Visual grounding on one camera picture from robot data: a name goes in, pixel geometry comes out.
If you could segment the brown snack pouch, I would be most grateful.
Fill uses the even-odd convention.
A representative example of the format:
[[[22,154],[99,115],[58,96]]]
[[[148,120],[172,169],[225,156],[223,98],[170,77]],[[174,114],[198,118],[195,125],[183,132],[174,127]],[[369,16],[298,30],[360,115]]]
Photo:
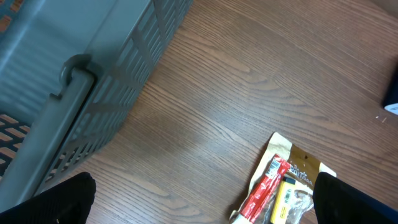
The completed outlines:
[[[326,172],[336,177],[336,172],[324,165],[324,163],[320,162],[316,157],[297,147],[279,133],[273,133],[250,179],[248,195],[245,197],[240,207],[231,213],[229,218],[230,223],[251,224],[245,221],[244,217],[239,214],[240,209],[243,208],[246,199],[260,181],[262,175],[267,172],[275,154],[290,164],[290,169],[285,173],[283,178],[290,177],[296,181],[295,190],[290,201],[291,209],[287,216],[286,223],[299,223],[303,214],[313,208],[312,195],[314,184],[320,172]],[[254,223],[270,223],[279,185]]]

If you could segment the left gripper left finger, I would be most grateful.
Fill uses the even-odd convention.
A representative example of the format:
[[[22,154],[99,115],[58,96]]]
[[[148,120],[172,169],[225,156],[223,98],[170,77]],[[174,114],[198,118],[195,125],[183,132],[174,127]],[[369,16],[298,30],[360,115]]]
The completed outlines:
[[[85,224],[95,192],[95,179],[81,172],[2,212],[1,224]]]

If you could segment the grey plastic mesh basket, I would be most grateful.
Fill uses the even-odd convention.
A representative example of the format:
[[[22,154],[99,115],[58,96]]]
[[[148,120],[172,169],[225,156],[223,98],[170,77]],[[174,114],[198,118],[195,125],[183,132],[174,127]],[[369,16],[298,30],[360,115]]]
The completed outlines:
[[[1,210],[112,140],[191,5],[1,1]]]

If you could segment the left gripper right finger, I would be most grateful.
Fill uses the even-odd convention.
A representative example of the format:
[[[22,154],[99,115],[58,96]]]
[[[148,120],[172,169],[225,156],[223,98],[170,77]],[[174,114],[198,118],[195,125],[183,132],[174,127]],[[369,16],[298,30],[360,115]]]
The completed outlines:
[[[313,202],[318,224],[397,223],[397,210],[326,172],[318,174]]]

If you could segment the white barcode scanner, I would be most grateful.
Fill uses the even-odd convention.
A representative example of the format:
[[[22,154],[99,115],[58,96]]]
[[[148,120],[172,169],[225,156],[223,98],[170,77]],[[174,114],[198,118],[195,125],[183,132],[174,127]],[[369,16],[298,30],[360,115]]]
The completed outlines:
[[[396,66],[392,74],[389,86],[387,88],[384,100],[382,102],[382,106],[386,111],[398,115],[397,105],[398,105],[398,68]]]

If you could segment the yellow black item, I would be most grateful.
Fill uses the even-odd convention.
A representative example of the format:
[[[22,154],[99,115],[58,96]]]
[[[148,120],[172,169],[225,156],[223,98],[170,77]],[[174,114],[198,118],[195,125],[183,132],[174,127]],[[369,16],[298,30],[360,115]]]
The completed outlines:
[[[274,208],[272,211],[271,224],[285,224],[291,209],[291,197],[295,190],[296,181],[290,177],[284,177],[279,185]]]

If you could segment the red item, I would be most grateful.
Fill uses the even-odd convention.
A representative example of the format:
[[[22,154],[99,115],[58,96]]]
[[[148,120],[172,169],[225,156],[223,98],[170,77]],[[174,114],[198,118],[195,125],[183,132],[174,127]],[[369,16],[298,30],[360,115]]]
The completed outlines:
[[[260,181],[251,191],[239,214],[249,223],[254,223],[270,197],[280,184],[290,164],[277,154],[271,160],[270,166]]]

